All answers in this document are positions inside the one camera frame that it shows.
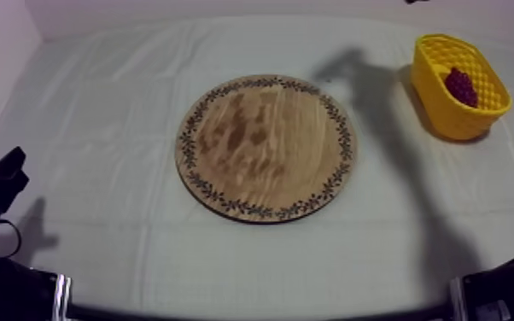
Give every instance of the floral border pattern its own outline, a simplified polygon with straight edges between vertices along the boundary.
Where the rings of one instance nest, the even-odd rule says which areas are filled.
[[[333,173],[323,183],[323,189],[319,194],[311,194],[305,201],[296,201],[290,207],[281,207],[277,211],[271,207],[257,206],[240,199],[229,200],[223,192],[216,190],[211,183],[203,179],[202,176],[195,171],[196,168],[196,143],[193,136],[197,131],[197,127],[203,120],[203,115],[209,109],[209,104],[214,102],[218,97],[224,97],[231,92],[238,91],[242,88],[255,87],[273,87],[281,85],[284,89],[292,89],[298,92],[306,92],[312,96],[319,96],[319,100],[323,107],[327,110],[329,118],[337,124],[337,133],[339,135],[338,143],[341,147],[341,163],[336,167]],[[331,98],[321,95],[320,90],[312,85],[306,85],[296,80],[285,80],[278,77],[272,79],[245,79],[238,82],[232,82],[228,85],[213,89],[206,94],[201,100],[193,114],[186,120],[184,130],[178,136],[181,142],[181,153],[184,156],[184,164],[189,170],[186,179],[189,183],[201,192],[201,196],[208,201],[218,203],[226,213],[231,211],[239,212],[249,216],[257,215],[260,219],[275,218],[279,222],[284,220],[296,219],[305,214],[321,208],[330,200],[335,198],[336,188],[344,184],[344,176],[350,172],[350,161],[353,160],[353,134],[348,129],[347,116],[340,113],[340,109],[332,102]]]

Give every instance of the white tablecloth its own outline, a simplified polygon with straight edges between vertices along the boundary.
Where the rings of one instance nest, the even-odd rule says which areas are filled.
[[[73,277],[78,303],[207,318],[325,318],[423,306],[514,257],[514,106],[477,143],[431,136],[406,81],[416,37],[370,20],[170,21],[65,38],[0,119],[31,183],[7,214],[17,260]],[[514,99],[514,48],[476,44]],[[285,225],[210,213],[179,180],[179,123],[207,90],[279,73],[347,110],[359,157],[326,208]],[[0,251],[13,246],[0,227]]]

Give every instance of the yellow basket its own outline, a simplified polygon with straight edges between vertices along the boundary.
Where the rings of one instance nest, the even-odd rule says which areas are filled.
[[[448,92],[444,79],[452,67],[470,76],[478,94],[477,108],[464,105]],[[512,105],[508,91],[480,51],[447,35],[430,34],[417,40],[411,78],[432,126],[452,139],[482,135]]]

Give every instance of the red grapes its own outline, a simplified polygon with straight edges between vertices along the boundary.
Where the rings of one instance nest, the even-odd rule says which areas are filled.
[[[459,71],[456,67],[451,69],[448,77],[444,80],[448,91],[465,105],[478,107],[478,95],[468,74]]]

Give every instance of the wood grain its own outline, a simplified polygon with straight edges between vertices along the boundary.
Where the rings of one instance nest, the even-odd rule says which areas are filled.
[[[194,197],[227,218],[302,218],[344,187],[356,155],[338,104],[299,79],[234,79],[200,98],[178,131],[175,161]]]

